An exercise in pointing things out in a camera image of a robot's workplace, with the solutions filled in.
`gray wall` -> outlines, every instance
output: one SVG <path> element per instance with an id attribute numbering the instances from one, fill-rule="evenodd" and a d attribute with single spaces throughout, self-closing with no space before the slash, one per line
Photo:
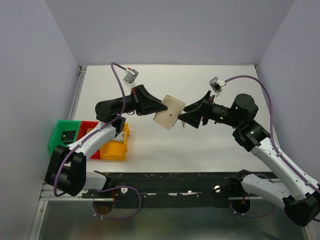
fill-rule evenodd
<path id="1" fill-rule="evenodd" d="M 274 102 L 281 147 L 320 181 L 320 1 L 294 2 L 257 73 Z"/>
<path id="2" fill-rule="evenodd" d="M 294 0 L 46 0 L 81 65 L 257 64 Z"/>
<path id="3" fill-rule="evenodd" d="M 0 239 L 28 239 L 78 64 L 43 0 L 0 7 Z"/>

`yellow bin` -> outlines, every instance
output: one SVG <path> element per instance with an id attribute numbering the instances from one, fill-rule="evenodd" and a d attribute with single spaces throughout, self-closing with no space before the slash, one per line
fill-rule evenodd
<path id="1" fill-rule="evenodd" d="M 123 136 L 123 140 L 111 140 L 104 144 L 100 148 L 100 158 L 101 160 L 116 160 L 116 161 L 125 161 L 126 153 L 128 151 L 128 137 L 130 136 L 129 123 L 125 123 L 122 133 L 119 135 Z"/>

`metal floor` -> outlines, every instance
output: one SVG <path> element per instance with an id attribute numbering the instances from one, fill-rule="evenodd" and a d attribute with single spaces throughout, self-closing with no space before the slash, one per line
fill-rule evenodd
<path id="1" fill-rule="evenodd" d="M 252 201 L 252 214 L 264 213 L 272 205 Z M 133 209 L 112 211 L 116 217 Z M 142 209 L 127 220 L 93 217 L 92 203 L 49 202 L 41 240 L 303 240 L 305 229 L 292 223 L 277 209 L 262 218 L 239 217 L 228 208 Z"/>

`screw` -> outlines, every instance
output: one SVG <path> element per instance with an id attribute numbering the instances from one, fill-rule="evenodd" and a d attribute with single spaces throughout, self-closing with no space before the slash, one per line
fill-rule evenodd
<path id="1" fill-rule="evenodd" d="M 220 193 L 220 192 L 221 192 L 221 188 L 220 188 L 219 185 L 214 186 L 213 189 L 214 189 L 214 191 L 215 191 L 216 193 Z"/>
<path id="2" fill-rule="evenodd" d="M 126 194 L 126 193 L 128 192 L 128 188 L 122 187 L 122 188 L 121 188 L 121 192 L 122 192 L 123 194 Z"/>

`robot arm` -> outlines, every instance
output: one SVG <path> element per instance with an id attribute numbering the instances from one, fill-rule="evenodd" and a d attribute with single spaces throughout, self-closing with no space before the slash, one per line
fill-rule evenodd
<path id="1" fill-rule="evenodd" d="M 167 110 L 168 107 L 159 99 L 147 92 L 144 85 L 131 89 L 131 94 L 125 96 L 125 113 L 135 111 L 139 116 Z M 114 120 L 121 112 L 123 98 L 101 101 L 95 107 L 97 126 L 78 141 L 67 147 L 58 145 L 51 155 L 45 182 L 54 186 L 59 168 L 67 154 L 80 145 L 68 158 L 58 177 L 57 188 L 71 196 L 76 196 L 81 190 L 101 190 L 107 188 L 107 178 L 98 172 L 87 172 L 87 160 L 105 143 L 114 139 L 122 132 L 126 119 L 119 117 L 111 125 L 103 126 Z"/>
<path id="2" fill-rule="evenodd" d="M 234 128 L 233 137 L 238 144 L 266 164 L 283 182 L 285 187 L 261 179 L 248 171 L 241 171 L 237 188 L 243 192 L 258 195 L 284 209 L 287 216 L 300 226 L 306 226 L 320 213 L 320 194 L 310 184 L 320 187 L 319 183 L 302 171 L 282 150 L 278 151 L 302 174 L 306 184 L 295 171 L 282 161 L 275 151 L 270 134 L 254 118 L 258 106 L 248 94 L 239 94 L 230 108 L 215 104 L 210 91 L 199 101 L 184 108 L 185 113 L 178 119 L 198 128 L 209 120 Z"/>

